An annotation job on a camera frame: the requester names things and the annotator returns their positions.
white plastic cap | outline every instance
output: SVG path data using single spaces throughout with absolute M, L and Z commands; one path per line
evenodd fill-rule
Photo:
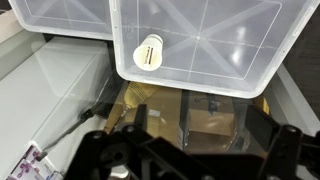
M 145 71 L 154 71 L 162 64 L 163 40 L 156 34 L 150 34 L 133 53 L 136 65 Z

cardboard box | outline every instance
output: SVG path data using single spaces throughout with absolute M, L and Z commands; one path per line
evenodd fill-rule
M 214 96 L 217 109 L 208 110 L 205 93 L 190 92 L 187 116 L 187 143 L 184 150 L 192 154 L 219 153 L 228 150 L 235 135 L 235 116 L 232 99 Z
M 123 97 L 127 85 L 124 85 L 111 110 L 105 126 L 109 133 L 124 110 Z M 181 90 L 159 87 L 146 101 L 148 107 L 147 132 L 153 137 L 163 137 L 175 146 L 179 146 L 178 133 L 180 121 Z M 132 123 L 137 109 L 130 109 L 122 123 Z

cardboard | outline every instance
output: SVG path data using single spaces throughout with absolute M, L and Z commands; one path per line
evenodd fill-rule
M 208 154 L 228 150 L 235 135 L 235 116 L 232 99 L 217 96 L 217 111 L 208 111 L 208 97 L 205 93 L 190 92 L 188 110 L 187 153 Z
M 207 111 L 190 109 L 190 131 L 224 136 L 234 134 L 234 114 L 216 112 L 212 116 Z
M 226 96 L 215 95 L 215 100 L 218 103 L 218 112 L 233 113 L 232 98 Z M 190 92 L 189 98 L 190 109 L 208 110 L 208 98 L 202 92 Z
M 123 86 L 111 110 L 105 131 L 109 133 L 123 112 L 123 96 L 127 86 Z M 178 146 L 180 121 L 181 90 L 168 87 L 159 89 L 146 101 L 148 107 L 147 132 L 153 137 L 163 137 L 173 145 Z M 137 109 L 130 109 L 123 123 L 132 123 Z

clear plastic container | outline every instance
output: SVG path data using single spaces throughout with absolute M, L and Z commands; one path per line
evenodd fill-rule
M 106 0 L 9 0 L 20 24 L 29 31 L 112 39 Z
M 265 89 L 319 0 L 110 0 L 117 71 L 125 79 L 252 98 Z M 150 34 L 155 71 L 135 65 Z

black metal bracket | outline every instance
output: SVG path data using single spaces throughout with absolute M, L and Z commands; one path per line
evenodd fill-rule
M 142 129 L 146 126 L 140 120 L 146 117 L 146 109 L 140 106 L 140 118 L 121 132 L 88 133 L 65 179 L 106 179 L 118 165 L 125 165 L 134 179 L 289 180 L 298 179 L 298 164 L 319 174 L 319 136 L 304 136 L 294 126 L 281 126 L 266 159 L 249 154 L 187 155 Z

